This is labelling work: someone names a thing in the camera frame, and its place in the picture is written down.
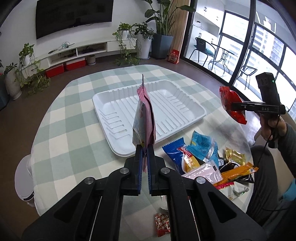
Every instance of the checkered tablecloth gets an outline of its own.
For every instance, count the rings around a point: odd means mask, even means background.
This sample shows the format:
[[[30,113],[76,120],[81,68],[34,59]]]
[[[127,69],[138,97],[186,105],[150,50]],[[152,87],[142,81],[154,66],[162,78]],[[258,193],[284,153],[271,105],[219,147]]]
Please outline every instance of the checkered tablecloth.
[[[94,94],[145,81],[171,80],[193,96],[207,111],[207,116],[179,133],[155,145],[155,154],[173,163],[162,146],[184,137],[190,144],[192,133],[213,137],[224,155],[225,146],[252,156],[241,126],[224,111],[220,100],[211,91],[195,81],[156,65],[139,65],[90,74],[70,82],[58,95],[45,114],[36,134],[30,166],[34,181],[35,205],[39,215],[45,213],[58,200],[86,177],[96,179],[108,176],[123,167],[125,158],[110,149],[96,116]],[[234,202],[246,211],[253,191]],[[125,196],[120,225],[120,240],[150,240],[156,238],[154,217],[161,207],[160,197],[151,197],[147,175],[143,174],[139,197]]]

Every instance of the green plant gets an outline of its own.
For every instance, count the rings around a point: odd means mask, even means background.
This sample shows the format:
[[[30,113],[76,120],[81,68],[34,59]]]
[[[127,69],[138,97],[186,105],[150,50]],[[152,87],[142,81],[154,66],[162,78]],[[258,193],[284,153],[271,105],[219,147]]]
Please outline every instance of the green plant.
[[[16,76],[17,76],[16,80],[20,83],[21,88],[24,86],[28,86],[28,88],[30,89],[28,91],[28,95],[35,94],[38,91],[43,91],[44,88],[48,87],[50,84],[50,79],[44,75],[44,69],[39,69],[40,60],[39,61],[34,60],[34,62],[31,61],[31,57],[34,56],[33,47],[34,45],[29,45],[29,43],[24,45],[23,50],[19,53],[20,62],[16,70]],[[27,55],[30,56],[30,63],[33,66],[35,66],[36,73],[33,74],[32,76],[30,76],[29,73],[27,73],[26,68],[25,69],[23,68],[24,67],[23,59]],[[24,77],[23,71],[25,71],[26,75],[28,76],[27,78]]]
[[[131,36],[134,38],[134,36],[132,35],[132,32],[131,32],[132,26],[129,24],[125,24],[125,23],[121,23],[119,25],[117,31],[112,34],[115,37],[115,39],[119,42],[119,46],[120,46],[120,58],[118,58],[116,60],[116,64],[118,66],[124,65],[124,64],[138,65],[140,63],[139,58],[134,56],[134,54],[131,52],[131,50],[127,49],[126,43],[123,43],[123,41],[122,41],[122,30],[123,30],[122,26],[123,25],[128,26],[128,30],[130,31]],[[129,39],[130,46],[133,46],[133,41],[131,40],[130,36],[128,36],[128,39]]]
[[[156,33],[161,34],[161,35],[169,35],[170,30],[175,22],[173,21],[173,16],[174,12],[177,9],[181,9],[187,12],[195,12],[196,10],[190,6],[183,5],[180,7],[176,7],[171,13],[170,9],[172,7],[172,4],[174,3],[175,0],[172,2],[170,0],[157,0],[157,3],[160,5],[159,10],[154,10],[152,7],[152,0],[142,0],[151,6],[151,9],[148,9],[145,12],[145,17],[148,18],[146,22],[150,22],[152,20],[155,20],[156,23]]]
[[[133,27],[136,27],[135,35],[141,34],[144,39],[153,39],[154,31],[153,29],[148,29],[147,23],[135,23]]]
[[[6,66],[4,70],[4,75],[7,75],[11,70],[17,67],[17,64],[11,63],[10,65]]]

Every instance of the curtain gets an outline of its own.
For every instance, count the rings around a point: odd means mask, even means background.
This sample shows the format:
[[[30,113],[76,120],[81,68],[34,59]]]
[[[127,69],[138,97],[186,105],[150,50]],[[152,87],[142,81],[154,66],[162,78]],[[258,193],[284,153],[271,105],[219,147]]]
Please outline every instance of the curtain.
[[[176,7],[180,7],[183,5],[190,6],[190,0],[175,0],[172,4],[172,7],[170,8],[170,13],[172,13]],[[188,18],[188,12],[182,11],[181,9],[177,9],[174,12],[173,16],[173,22],[175,22],[170,30],[170,35],[174,36],[174,40],[172,42],[172,45],[170,47],[169,54],[173,49],[178,50],[181,52],[184,34],[185,34],[185,28],[187,24],[187,18]]]

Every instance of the person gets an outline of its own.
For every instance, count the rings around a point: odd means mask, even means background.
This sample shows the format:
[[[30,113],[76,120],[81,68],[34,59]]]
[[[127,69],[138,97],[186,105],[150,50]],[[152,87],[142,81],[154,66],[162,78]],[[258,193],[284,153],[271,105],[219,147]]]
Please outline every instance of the person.
[[[278,118],[267,119],[260,116],[261,135],[267,140],[271,127],[275,128]],[[296,131],[280,117],[278,122],[278,150],[291,170],[293,176],[296,164]],[[254,191],[246,214],[261,225],[268,240],[296,240],[296,183],[278,198],[276,168],[272,154],[263,146],[252,146],[254,165],[259,167],[255,173]]]

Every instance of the tray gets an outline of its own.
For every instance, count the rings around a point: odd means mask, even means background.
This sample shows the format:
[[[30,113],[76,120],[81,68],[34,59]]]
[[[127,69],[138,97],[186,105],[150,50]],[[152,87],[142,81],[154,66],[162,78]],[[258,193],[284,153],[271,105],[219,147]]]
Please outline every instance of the tray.
[[[141,84],[104,91],[93,96],[96,114],[112,151],[131,156],[133,121],[138,105],[137,89]],[[169,80],[145,83],[156,124],[156,143],[202,119],[206,110]]]

